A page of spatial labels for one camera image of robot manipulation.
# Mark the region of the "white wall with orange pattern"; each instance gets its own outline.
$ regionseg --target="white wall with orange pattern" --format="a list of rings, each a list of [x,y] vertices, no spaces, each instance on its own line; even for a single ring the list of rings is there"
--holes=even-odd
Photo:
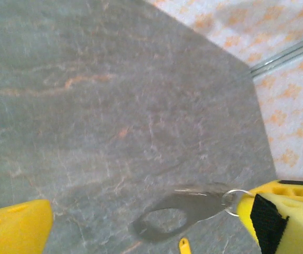
[[[147,0],[254,66],[303,40],[301,0]],[[254,80],[279,178],[303,179],[303,57]]]

